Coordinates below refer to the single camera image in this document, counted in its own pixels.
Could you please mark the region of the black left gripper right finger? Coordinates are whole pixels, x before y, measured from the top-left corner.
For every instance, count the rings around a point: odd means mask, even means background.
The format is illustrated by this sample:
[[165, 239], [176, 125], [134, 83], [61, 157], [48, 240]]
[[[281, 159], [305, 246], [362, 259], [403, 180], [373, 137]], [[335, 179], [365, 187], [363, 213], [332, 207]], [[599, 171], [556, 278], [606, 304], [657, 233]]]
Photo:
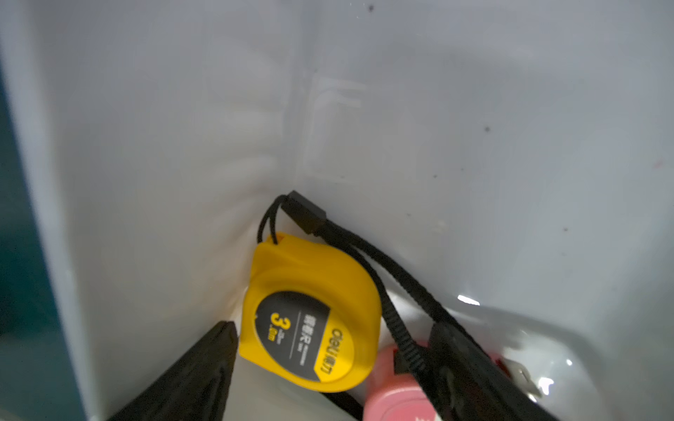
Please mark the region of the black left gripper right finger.
[[454, 326], [433, 326], [428, 356], [434, 369], [434, 407], [443, 420], [555, 419]]

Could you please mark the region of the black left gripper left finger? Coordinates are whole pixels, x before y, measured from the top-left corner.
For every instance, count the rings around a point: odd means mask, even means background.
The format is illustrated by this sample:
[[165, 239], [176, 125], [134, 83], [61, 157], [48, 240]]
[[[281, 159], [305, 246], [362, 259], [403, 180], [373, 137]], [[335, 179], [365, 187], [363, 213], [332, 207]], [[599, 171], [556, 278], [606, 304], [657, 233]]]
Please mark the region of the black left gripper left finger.
[[239, 340], [220, 321], [113, 420], [221, 420]]

